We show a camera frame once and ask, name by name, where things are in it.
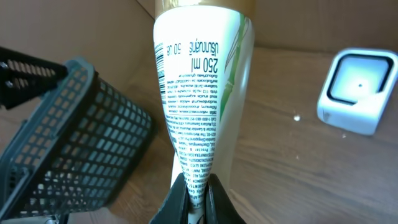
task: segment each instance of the green stripe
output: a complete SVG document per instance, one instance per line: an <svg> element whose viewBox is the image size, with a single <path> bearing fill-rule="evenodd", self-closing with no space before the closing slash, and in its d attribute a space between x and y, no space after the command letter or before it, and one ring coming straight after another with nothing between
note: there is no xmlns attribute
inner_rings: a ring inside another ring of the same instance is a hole
<svg viewBox="0 0 398 224"><path fill-rule="evenodd" d="M245 25L244 19L245 19L244 15L241 14L241 25L238 30L238 44L236 45L236 53L235 53L234 60L232 63L231 73L229 74L228 82L225 85L223 96L221 97L220 122L221 122L221 118L223 117L223 113L225 110L225 106L228 102L228 98L229 98L230 94L232 93L233 87L235 85L235 74L236 74L236 69L238 67L238 63L239 63L239 55L241 53L241 45L242 45L242 41L243 41L243 31L244 31L244 25Z"/></svg>

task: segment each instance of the plastic tube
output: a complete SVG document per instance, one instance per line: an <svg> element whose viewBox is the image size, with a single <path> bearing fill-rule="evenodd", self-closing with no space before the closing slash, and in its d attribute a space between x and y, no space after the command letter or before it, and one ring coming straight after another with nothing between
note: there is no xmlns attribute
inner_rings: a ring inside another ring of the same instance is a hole
<svg viewBox="0 0 398 224"><path fill-rule="evenodd" d="M176 171L190 194L188 222L203 223L210 172L229 188L254 46L254 1L163 0L156 8L155 56Z"/></svg>

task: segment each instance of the brown cardboard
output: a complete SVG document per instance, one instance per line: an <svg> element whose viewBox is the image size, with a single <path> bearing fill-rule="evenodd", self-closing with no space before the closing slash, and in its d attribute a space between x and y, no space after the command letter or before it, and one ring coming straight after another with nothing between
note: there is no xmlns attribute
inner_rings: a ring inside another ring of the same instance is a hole
<svg viewBox="0 0 398 224"><path fill-rule="evenodd" d="M154 17L155 0L138 1ZM257 0L256 45L322 52L398 50L397 9L395 0Z"/></svg>
<svg viewBox="0 0 398 224"><path fill-rule="evenodd" d="M152 51L153 23L131 0L7 1L0 7L0 46L59 63L83 56L101 78L124 90L141 55ZM0 119L19 123L37 102L0 110Z"/></svg>

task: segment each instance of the mesh basket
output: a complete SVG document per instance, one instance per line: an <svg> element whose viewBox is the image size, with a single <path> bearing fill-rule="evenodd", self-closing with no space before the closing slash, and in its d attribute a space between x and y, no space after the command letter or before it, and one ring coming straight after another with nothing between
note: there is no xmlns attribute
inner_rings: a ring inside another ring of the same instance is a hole
<svg viewBox="0 0 398 224"><path fill-rule="evenodd" d="M0 158L0 220L109 205L148 147L147 112L83 59L24 122Z"/></svg>

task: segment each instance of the white square object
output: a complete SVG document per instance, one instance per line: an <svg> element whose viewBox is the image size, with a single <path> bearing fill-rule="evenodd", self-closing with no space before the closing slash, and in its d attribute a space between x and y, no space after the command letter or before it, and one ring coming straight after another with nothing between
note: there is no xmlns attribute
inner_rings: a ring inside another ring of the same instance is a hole
<svg viewBox="0 0 398 224"><path fill-rule="evenodd" d="M318 101L325 123L372 135L397 78L394 52L346 49L333 60Z"/></svg>

